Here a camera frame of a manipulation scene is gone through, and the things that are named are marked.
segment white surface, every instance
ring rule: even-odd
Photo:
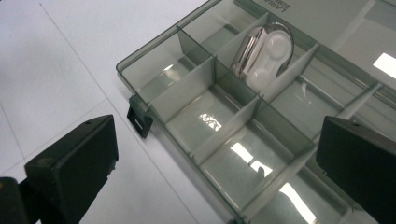
[[[15,139],[15,135],[9,126],[9,122],[0,105],[0,174],[9,170],[17,162],[23,160],[23,156]]]
[[[152,133],[129,124],[115,69],[203,2],[0,1],[0,175],[22,181],[33,156],[113,114],[120,161],[81,223],[224,223]]]
[[[379,58],[375,61],[373,66],[390,75],[391,77],[396,78],[396,68],[394,67],[394,64],[396,64],[395,58],[389,56],[386,53],[382,53],[381,56],[379,56]]]

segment plastic divider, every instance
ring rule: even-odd
[[[172,118],[213,84],[212,63],[213,59],[206,60],[151,102],[151,108],[163,122]]]
[[[304,168],[306,162],[315,154],[315,150],[307,150],[291,162],[266,189],[243,208],[242,213],[247,219],[252,219],[265,205],[277,195],[279,190]]]
[[[263,130],[268,130],[293,155],[300,154],[312,144],[308,137],[265,102],[260,105],[254,121],[262,126]]]
[[[276,98],[283,90],[285,90],[289,84],[299,76],[304,69],[307,67],[311,61],[318,44],[316,44],[312,49],[307,51],[303,56],[301,56],[294,64],[292,64],[286,71],[279,75],[275,81],[263,92],[261,95],[264,100],[271,102]]]
[[[181,50],[183,53],[195,64],[201,64],[206,61],[210,54],[202,46],[200,46],[194,39],[192,39],[180,27],[178,28],[178,39],[180,41]]]
[[[239,110],[229,122],[212,134],[194,152],[193,158],[198,165],[204,163],[227,139],[242,128],[252,117],[260,98],[256,97],[248,105]]]
[[[215,60],[214,80],[220,91],[229,98],[230,101],[241,108],[250,103],[257,95],[243,80],[235,76],[227,67],[218,60]]]
[[[340,114],[337,115],[337,118],[340,119],[350,119],[352,116],[366,104],[366,102],[373,96],[373,94],[382,87],[381,83],[376,83],[372,87],[368,88],[364,91],[360,96],[355,98],[351,103],[349,103]]]
[[[245,30],[239,33],[232,41],[228,42],[221,49],[215,52],[215,55],[218,58],[218,60],[226,67],[228,68],[231,67],[231,64],[233,63],[233,58],[235,57],[236,52],[239,50],[242,41],[244,40],[247,33],[257,26],[264,25],[267,22],[267,18],[268,18],[268,13],[265,13],[256,21],[251,23],[249,27],[247,27]]]

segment black object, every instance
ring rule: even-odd
[[[112,115],[80,124],[27,162],[18,186],[0,179],[0,223],[79,223],[118,159]]]
[[[318,165],[380,223],[396,223],[396,143],[358,123],[326,117]]]
[[[146,111],[144,111],[141,107],[140,100],[136,96],[132,96],[129,99],[129,110],[127,118],[134,125],[134,128],[140,134],[142,138],[146,138],[149,134],[149,129],[151,128],[151,124],[153,119],[146,115]]]

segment box latch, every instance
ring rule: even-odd
[[[127,118],[142,138],[146,138],[152,124],[152,118],[147,115],[149,109],[136,95],[129,99],[129,110]]]

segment transparent plastic box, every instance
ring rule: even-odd
[[[294,52],[276,81],[254,92],[230,67],[245,35],[271,21],[290,28]],[[236,222],[353,219],[359,207],[314,160],[325,116],[396,140],[392,88],[252,1],[206,2],[117,70],[132,94],[136,129],[147,133],[148,118],[161,126]]]

